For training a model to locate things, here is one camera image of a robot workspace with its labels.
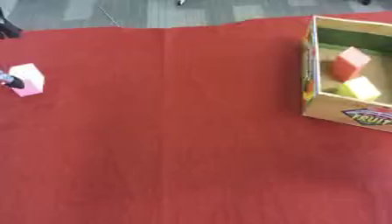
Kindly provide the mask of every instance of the table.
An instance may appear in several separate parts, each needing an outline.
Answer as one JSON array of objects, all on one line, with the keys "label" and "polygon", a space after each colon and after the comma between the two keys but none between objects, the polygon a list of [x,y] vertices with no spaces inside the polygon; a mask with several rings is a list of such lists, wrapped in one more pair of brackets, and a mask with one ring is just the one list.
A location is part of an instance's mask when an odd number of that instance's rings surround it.
[{"label": "table", "polygon": [[391,223],[390,133],[300,115],[308,23],[1,42],[3,65],[35,63],[46,87],[0,89],[0,223]]}]

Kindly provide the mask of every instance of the printed logo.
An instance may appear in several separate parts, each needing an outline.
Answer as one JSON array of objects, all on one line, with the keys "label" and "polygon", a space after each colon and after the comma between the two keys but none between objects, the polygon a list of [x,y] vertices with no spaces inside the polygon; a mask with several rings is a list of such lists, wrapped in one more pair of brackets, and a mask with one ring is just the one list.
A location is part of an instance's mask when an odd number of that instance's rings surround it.
[{"label": "printed logo", "polygon": [[390,108],[360,108],[343,110],[342,112],[364,126],[392,124]]}]

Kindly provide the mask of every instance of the foam cube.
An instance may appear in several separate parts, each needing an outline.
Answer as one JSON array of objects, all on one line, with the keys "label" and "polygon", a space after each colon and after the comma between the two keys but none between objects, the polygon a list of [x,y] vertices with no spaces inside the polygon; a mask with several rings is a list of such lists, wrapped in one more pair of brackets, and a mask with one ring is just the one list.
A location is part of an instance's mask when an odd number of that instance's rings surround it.
[{"label": "foam cube", "polygon": [[337,94],[363,101],[374,101],[381,95],[380,91],[364,76],[344,82],[338,87]]},{"label": "foam cube", "polygon": [[369,61],[365,53],[352,46],[336,57],[332,64],[332,75],[338,81],[348,81],[359,76]]},{"label": "foam cube", "polygon": [[17,95],[23,97],[44,92],[45,77],[34,64],[13,66],[9,74],[18,77],[24,82],[24,88],[12,89]]}]

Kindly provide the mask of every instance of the cardboard box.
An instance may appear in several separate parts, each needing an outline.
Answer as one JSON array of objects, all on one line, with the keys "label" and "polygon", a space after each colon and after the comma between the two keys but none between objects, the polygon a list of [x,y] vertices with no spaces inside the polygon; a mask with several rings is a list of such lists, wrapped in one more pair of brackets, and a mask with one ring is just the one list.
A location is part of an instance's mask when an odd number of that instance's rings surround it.
[{"label": "cardboard box", "polygon": [[[304,116],[392,132],[392,24],[315,16],[303,46]],[[381,91],[375,101],[336,94],[331,64],[350,46],[371,57],[361,75]]]}]

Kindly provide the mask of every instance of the pink cube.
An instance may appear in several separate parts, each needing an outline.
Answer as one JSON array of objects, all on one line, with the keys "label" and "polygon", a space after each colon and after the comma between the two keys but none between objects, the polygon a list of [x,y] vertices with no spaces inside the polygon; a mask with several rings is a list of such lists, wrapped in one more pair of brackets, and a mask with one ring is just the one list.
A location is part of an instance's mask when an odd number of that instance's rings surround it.
[{"label": "pink cube", "polygon": [[13,66],[9,74],[18,77],[24,82],[24,88],[12,89],[17,95],[23,97],[44,92],[45,77],[34,64]]},{"label": "pink cube", "polygon": [[351,80],[359,76],[361,69],[369,61],[370,57],[352,46],[335,59],[332,65],[332,75],[338,81]]}]

